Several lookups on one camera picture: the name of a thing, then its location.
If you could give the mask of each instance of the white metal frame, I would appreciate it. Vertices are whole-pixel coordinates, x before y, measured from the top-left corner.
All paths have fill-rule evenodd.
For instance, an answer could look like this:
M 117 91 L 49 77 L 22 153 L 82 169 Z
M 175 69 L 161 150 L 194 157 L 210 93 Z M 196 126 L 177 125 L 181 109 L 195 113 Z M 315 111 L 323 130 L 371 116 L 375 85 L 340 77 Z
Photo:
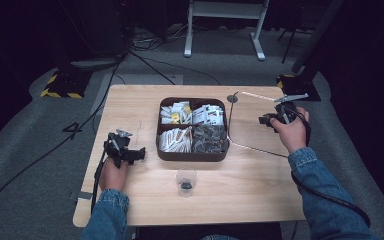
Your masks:
M 185 57 L 192 56 L 192 18 L 200 17 L 222 17 L 222 18 L 243 18 L 258 19 L 256 32 L 250 33 L 254 44 L 258 60 L 266 59 L 259 40 L 261 27 L 266 16 L 267 7 L 270 0 L 264 0 L 263 4 L 250 3 L 223 3 L 223 2 L 201 2 L 189 1 L 188 10 L 188 35 L 186 36 Z

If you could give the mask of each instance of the hand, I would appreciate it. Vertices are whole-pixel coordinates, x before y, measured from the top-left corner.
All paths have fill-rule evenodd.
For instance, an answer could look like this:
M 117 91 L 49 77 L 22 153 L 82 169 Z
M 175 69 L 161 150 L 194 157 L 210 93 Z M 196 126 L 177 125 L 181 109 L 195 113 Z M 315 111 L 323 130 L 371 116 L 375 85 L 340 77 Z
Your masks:
M 307 122 L 310 119 L 310 113 L 307 112 L 304 108 L 297 107 L 298 113 L 304 115 Z M 306 145 L 306 129 L 302 120 L 299 117 L 296 117 L 295 120 L 289 124 L 283 124 L 277 119 L 270 119 L 271 125 L 279 132 L 280 140 L 283 145 L 285 145 L 288 152 L 291 154 L 300 148 L 307 147 Z
M 111 157 L 108 157 L 105 160 L 99 179 L 99 186 L 101 187 L 101 190 L 104 191 L 105 189 L 114 189 L 120 192 L 123 191 L 128 166 L 129 163 L 127 161 L 122 161 L 119 169 L 115 166 L 114 160 Z

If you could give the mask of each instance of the denim jacket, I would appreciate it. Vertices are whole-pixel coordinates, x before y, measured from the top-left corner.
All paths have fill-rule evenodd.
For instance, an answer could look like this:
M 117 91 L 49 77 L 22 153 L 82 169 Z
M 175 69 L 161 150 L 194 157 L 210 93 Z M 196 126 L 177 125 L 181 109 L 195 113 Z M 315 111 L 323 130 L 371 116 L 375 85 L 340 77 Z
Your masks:
M 294 176 L 305 186 L 353 203 L 350 194 L 317 159 L 312 149 L 299 149 L 289 155 L 288 161 Z M 377 239 L 354 211 L 305 190 L 300 193 L 311 239 Z M 103 191 L 83 231 L 82 239 L 124 239 L 128 206 L 129 198 L 123 192 L 111 189 Z M 203 240 L 210 239 L 236 240 L 221 235 L 207 236 Z

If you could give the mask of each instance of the gray carpet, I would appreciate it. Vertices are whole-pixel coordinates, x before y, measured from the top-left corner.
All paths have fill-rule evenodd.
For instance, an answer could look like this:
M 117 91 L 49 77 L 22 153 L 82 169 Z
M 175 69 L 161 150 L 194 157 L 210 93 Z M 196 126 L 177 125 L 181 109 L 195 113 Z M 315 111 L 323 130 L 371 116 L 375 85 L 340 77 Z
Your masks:
M 184 38 L 155 50 L 136 53 L 181 66 L 148 61 L 164 74 L 181 76 L 179 84 L 274 86 L 276 76 L 291 73 L 290 68 L 303 49 L 300 45 L 308 41 L 308 36 L 296 35 L 288 58 L 282 64 L 287 39 L 278 42 L 280 32 L 263 31 L 260 39 L 266 60 L 261 62 L 257 60 L 249 37 L 252 30 L 229 32 L 220 29 L 195 34 L 191 58 L 183 57 Z M 75 122 L 83 124 L 90 117 L 91 110 L 97 106 L 96 101 L 103 97 L 101 89 L 111 73 L 111 69 L 94 72 L 84 99 L 40 97 L 54 70 L 50 69 L 33 82 L 30 87 L 33 101 L 0 133 L 0 187 L 66 139 L 69 133 L 62 132 L 62 129 Z M 117 74 L 122 78 L 134 76 L 136 81 L 129 84 L 164 84 L 165 81 L 162 77 L 157 79 L 153 69 L 132 55 L 121 63 Z M 349 190 L 357 205 L 371 217 L 372 231 L 384 239 L 384 196 L 339 122 L 329 102 L 326 80 L 319 74 L 314 83 L 322 102 L 298 103 L 311 114 L 313 133 L 310 146 Z M 81 188 L 99 121 L 100 115 L 92 118 L 73 140 L 66 141 L 2 191 L 0 239 L 79 239 L 82 229 L 72 223 L 73 196 Z M 294 222 L 281 223 L 284 239 L 291 237 L 293 226 Z M 309 238 L 309 228 L 302 221 L 295 239 Z

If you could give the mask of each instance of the person's right arm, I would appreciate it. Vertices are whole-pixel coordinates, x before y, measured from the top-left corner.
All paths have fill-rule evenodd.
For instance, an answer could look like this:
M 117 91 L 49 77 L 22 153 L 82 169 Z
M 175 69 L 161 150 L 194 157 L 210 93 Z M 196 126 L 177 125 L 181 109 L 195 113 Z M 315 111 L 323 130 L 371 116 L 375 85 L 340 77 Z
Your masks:
M 298 108 L 298 111 L 308 121 L 309 113 L 302 108 Z M 298 117 L 287 125 L 276 119 L 272 119 L 271 124 L 279 132 L 282 143 L 290 153 L 288 161 L 292 174 L 299 182 L 326 195 L 353 203 L 350 194 L 317 159 L 315 152 L 306 147 L 305 127 Z M 300 193 L 312 239 L 376 239 L 363 218 L 353 210 L 306 190 L 300 190 Z

